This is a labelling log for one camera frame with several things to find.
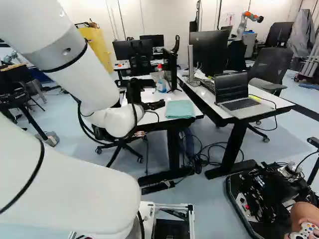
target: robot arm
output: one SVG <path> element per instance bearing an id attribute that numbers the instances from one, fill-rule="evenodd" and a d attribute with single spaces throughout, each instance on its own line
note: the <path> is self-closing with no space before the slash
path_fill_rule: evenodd
<path id="1" fill-rule="evenodd" d="M 0 4 L 0 36 L 48 77 L 81 100 L 81 113 L 114 137 L 135 126 L 132 105 L 108 109 L 119 100 L 119 90 L 93 50 L 56 0 L 13 1 Z M 135 105 L 137 121 L 144 111 Z"/>
<path id="2" fill-rule="evenodd" d="M 243 34 L 246 28 L 246 18 L 252 21 L 257 21 L 258 23 L 261 23 L 264 20 L 263 16 L 253 15 L 248 11 L 243 12 L 243 14 L 241 15 L 239 27 L 237 29 L 237 36 L 235 38 L 235 41 L 241 41 L 243 39 Z"/>
<path id="3" fill-rule="evenodd" d="M 139 105 L 136 117 L 132 104 L 108 109 L 119 100 L 119 90 L 56 0 L 1 1 L 0 21 L 6 22 L 0 37 L 78 98 L 91 123 L 123 137 L 143 117 Z M 0 125 L 0 222 L 77 231 L 94 239 L 129 234 L 141 200 L 135 179 L 43 146 L 2 114 Z M 28 189 L 10 204 L 38 165 Z"/>

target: black desk leg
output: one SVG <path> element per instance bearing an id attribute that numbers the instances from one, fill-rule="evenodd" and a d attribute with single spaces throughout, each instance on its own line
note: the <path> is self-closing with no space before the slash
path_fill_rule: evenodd
<path id="1" fill-rule="evenodd" d="M 173 180 L 176 178 L 183 178 L 194 174 L 192 167 L 180 167 L 179 164 L 179 130 L 167 130 L 167 147 L 168 147 L 168 160 L 169 171 L 162 171 L 152 175 L 144 176 L 138 179 L 139 185 L 146 186 L 162 181 Z"/>
<path id="2" fill-rule="evenodd" d="M 167 130 L 167 148 L 169 158 L 169 169 L 179 169 L 179 130 Z"/>
<path id="3" fill-rule="evenodd" d="M 218 168 L 207 170 L 205 172 L 205 176 L 208 180 L 218 178 L 221 176 L 226 176 L 228 174 L 241 172 L 255 167 L 255 160 L 247 160 L 235 163 L 236 157 L 238 155 L 239 149 L 241 147 L 246 133 L 246 129 L 247 123 L 244 121 L 239 120 L 234 124 L 233 130 L 231 131 L 231 134 L 227 142 L 221 166 Z"/>
<path id="4" fill-rule="evenodd" d="M 121 71 L 118 71 L 118 76 L 119 76 L 119 80 L 122 81 L 122 80 L 123 80 L 123 77 L 122 77 Z"/>
<path id="5" fill-rule="evenodd" d="M 20 106 L 19 109 L 23 112 L 25 117 L 29 120 L 29 123 L 32 124 L 32 126 L 35 128 L 35 130 L 38 132 L 38 134 L 41 136 L 41 138 L 46 141 L 48 140 L 48 137 L 43 132 L 43 130 L 40 128 L 40 126 L 36 123 L 34 118 L 30 115 L 29 111 L 24 106 Z"/>

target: keyboard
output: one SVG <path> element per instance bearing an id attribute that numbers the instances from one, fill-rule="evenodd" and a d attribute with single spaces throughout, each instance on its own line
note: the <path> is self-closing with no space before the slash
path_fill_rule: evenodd
<path id="1" fill-rule="evenodd" d="M 201 82 L 203 87 L 208 89 L 211 93 L 215 94 L 215 83 L 213 81 L 211 81 L 211 80 L 203 80 L 203 79 L 199 79 L 199 81 Z"/>
<path id="2" fill-rule="evenodd" d="M 230 111 L 235 111 L 235 110 L 239 110 L 239 109 L 243 109 L 243 108 L 247 108 L 251 106 L 260 105 L 260 103 L 253 99 L 242 99 L 239 101 L 223 103 L 222 105 L 228 108 Z"/>

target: metal frame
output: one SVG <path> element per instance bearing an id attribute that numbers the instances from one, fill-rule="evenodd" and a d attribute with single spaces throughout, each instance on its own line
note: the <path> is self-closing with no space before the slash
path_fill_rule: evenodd
<path id="1" fill-rule="evenodd" d="M 194 205 L 193 204 L 157 204 L 152 202 L 141 202 L 139 208 L 142 218 L 150 217 L 152 221 L 145 220 L 144 221 L 144 228 L 147 232 L 148 229 L 153 230 L 155 214 L 158 210 L 166 212 L 166 210 L 170 211 L 184 211 L 187 215 L 186 221 L 188 222 L 188 229 L 189 229 L 189 239 L 195 239 L 195 215 L 194 215 Z M 145 239 L 151 239 L 152 234 L 147 235 L 145 233 Z M 75 239 L 77 236 L 76 232 L 71 232 L 68 239 Z"/>

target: chair armrest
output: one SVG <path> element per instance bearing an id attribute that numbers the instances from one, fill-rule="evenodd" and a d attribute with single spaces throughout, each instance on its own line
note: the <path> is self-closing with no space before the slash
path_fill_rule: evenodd
<path id="1" fill-rule="evenodd" d="M 286 89 L 288 87 L 279 85 L 279 84 L 269 84 L 269 85 L 262 86 L 262 88 L 265 89 L 266 91 L 277 91 L 277 90 Z"/>

